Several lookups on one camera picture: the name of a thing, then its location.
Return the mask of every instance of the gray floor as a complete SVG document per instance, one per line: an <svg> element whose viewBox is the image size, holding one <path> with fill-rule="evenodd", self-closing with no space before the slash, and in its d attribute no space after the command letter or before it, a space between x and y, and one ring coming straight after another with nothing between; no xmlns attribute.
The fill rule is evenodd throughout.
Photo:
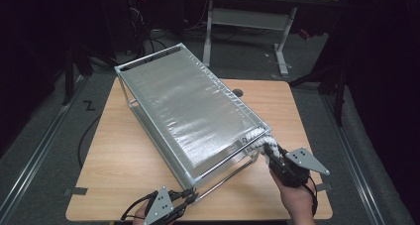
<svg viewBox="0 0 420 225"><path fill-rule="evenodd" d="M272 34L266 33L264 37L271 38ZM229 36L227 33L215 35L218 39ZM304 41L299 36L289 36L283 51L289 76L281 77L271 45L244 41L248 37L236 35L226 41L213 42L210 69L217 76L290 81L310 72L328 39L328 36L319 36ZM167 47L184 43L202 58L202 36L184 35L181 38L166 34L159 40ZM150 43L145 43L145 46L151 53ZM162 48L155 43L155 50ZM120 55L119 61L130 57ZM80 173L78 155L83 161L95 133L96 119L104 108L116 76L110 67L98 64L94 69L91 77L77 83L78 93L69 108L61 106L64 99L61 77L56 82L55 92L37 108L31 121L1 159L0 201L5 203L1 208L0 223L78 224L65 218L70 200L67 193L76 184ZM344 127L338 128L331 117L332 96L319 95L316 85L305 83L293 88L292 93L312 150L331 171L331 175L323 179L332 186L327 193L334 215L329 220L317 221L317 224L414 224L371 147L350 92L346 91L345 95ZM64 115L59 127L54 132L49 131L51 124L57 122L59 112ZM48 153L33 158L40 147ZM27 165L35 165L30 173ZM28 182L24 183L28 186L15 188L15 191L20 191L18 196L8 197L21 175L28 175Z"/></svg>

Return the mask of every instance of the cable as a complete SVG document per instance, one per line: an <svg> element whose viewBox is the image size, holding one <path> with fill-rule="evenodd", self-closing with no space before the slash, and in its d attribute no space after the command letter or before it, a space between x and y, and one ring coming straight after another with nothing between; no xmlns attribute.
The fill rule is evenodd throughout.
<svg viewBox="0 0 420 225"><path fill-rule="evenodd" d="M84 131L84 133L83 133L83 136L81 137L81 139L80 139L80 141L79 141L79 145L78 145L78 147L77 147L77 160L78 160L78 163L79 163L79 165L80 165L80 168L83 168L83 164L82 164L82 162L81 162L81 155L80 155L80 151L81 151L81 144L82 144L82 142L83 142L83 140L84 140L84 137L86 137L86 135L87 135L87 132L89 132L89 130L93 127L93 125L101 118L101 116L102 116L102 113L101 114L99 114L96 118L95 118L95 120L89 125L89 127L86 129L86 131Z"/></svg>

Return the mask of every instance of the metal bar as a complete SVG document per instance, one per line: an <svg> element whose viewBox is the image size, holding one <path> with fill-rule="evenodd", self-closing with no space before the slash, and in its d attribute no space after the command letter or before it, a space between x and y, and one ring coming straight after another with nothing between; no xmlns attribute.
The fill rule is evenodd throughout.
<svg viewBox="0 0 420 225"><path fill-rule="evenodd" d="M218 188L220 185L222 185L224 182L226 182L228 179L230 179L231 177L233 177L235 174L237 174L238 172L240 172L242 169L247 168L250 164L252 164L253 162L255 162L256 160L251 159L249 161L247 161L245 164L243 164L240 168L236 169L235 171L233 171L231 174L229 174L228 176L226 176L225 178L223 178L222 180L220 180L218 183L216 183L213 187L209 188L207 191L205 191L201 196L199 196L194 202L198 202L199 200L201 200L203 197L205 197L207 194L211 193L212 191L214 191L216 188Z"/></svg>
<svg viewBox="0 0 420 225"><path fill-rule="evenodd" d="M383 220L383 217L380 213L379 208L376 205L376 201L374 200L373 193L370 189L370 186L368 185L366 177L359 166L355 154L353 153L352 147L346 136L346 133L344 132L344 129L342 127L338 126L337 121L335 120L333 109L334 107L330 98L328 96L321 95L321 100L324 103L324 106L326 107L327 111L329 112L331 121L335 125L337 135L339 136L341 141L346 163L349 167L349 171L352 175L353 181L355 182L356 188L358 189L359 196L361 197L362 202L365 206L371 224L384 225L385 222Z"/></svg>
<svg viewBox="0 0 420 225"><path fill-rule="evenodd" d="M37 174L38 169L40 168L50 148L52 147L54 136L58 128L60 127L63 119L65 118L68 109L73 103L74 98L76 98L77 94L86 84L86 82L87 79L85 79L81 75L77 78L77 86L74 91L74 94L72 95L72 98L68 101L66 105L63 105L61 107L60 111L55 116L54 120L52 121L52 124L50 125L46 134L44 135L43 139L38 145L37 149L35 150L27 165L19 175L17 181L15 182L15 185L10 190L6 199L3 201L0 207L0 224L7 224L9 219L12 217L14 210L19 205L19 202L21 201L26 190L31 184L32 179Z"/></svg>
<svg viewBox="0 0 420 225"><path fill-rule="evenodd" d="M222 160L220 163L216 164L215 166L213 166L212 168L210 168L209 170L207 170L206 172L202 173L200 175L200 179L207 176L209 173L211 173L212 171L214 171L215 169L217 169L219 166L221 166L222 164L224 164L225 162L227 162L228 160L232 159L234 156L236 156L238 153L240 153L242 150L244 150L245 148L247 148L249 145L251 145L253 142L255 142L257 139L259 139L262 135L265 134L265 131L260 133L258 136L254 137L252 140L250 140L249 142L247 142L245 145L241 146L240 148L236 149L231 155L229 155L228 157L226 157L224 160Z"/></svg>

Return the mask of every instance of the metal rod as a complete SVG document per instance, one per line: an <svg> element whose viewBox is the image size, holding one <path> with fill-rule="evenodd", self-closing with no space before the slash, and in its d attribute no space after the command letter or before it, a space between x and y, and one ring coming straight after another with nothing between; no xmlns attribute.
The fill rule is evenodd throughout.
<svg viewBox="0 0 420 225"><path fill-rule="evenodd" d="M199 176L199 179L207 176L209 173L211 173L212 171L214 171L215 169L217 169L219 166L221 166L222 164L224 164L225 162L227 162L228 160L230 160L231 158L233 158L234 156L236 156L243 149L245 149L246 147L248 147L249 145L251 145L253 142L255 142L258 138L260 138L264 134L265 134L265 132L260 133L258 136L256 136L255 138L253 138L252 140L250 140L249 142L247 142L245 145L243 145L240 148L236 149L231 155L229 155L227 158L225 158L224 160L222 160L220 163L216 164L215 166L213 166L212 168L210 168L206 172L202 173Z"/></svg>

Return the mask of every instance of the silver panel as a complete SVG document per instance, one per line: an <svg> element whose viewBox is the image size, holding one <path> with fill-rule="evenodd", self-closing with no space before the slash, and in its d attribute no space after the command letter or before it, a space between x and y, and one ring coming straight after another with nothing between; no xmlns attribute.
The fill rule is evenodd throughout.
<svg viewBox="0 0 420 225"><path fill-rule="evenodd" d="M129 106L184 188L199 187L254 157L242 151L214 169L254 128L270 131L182 44L115 68L134 96L126 94Z"/></svg>

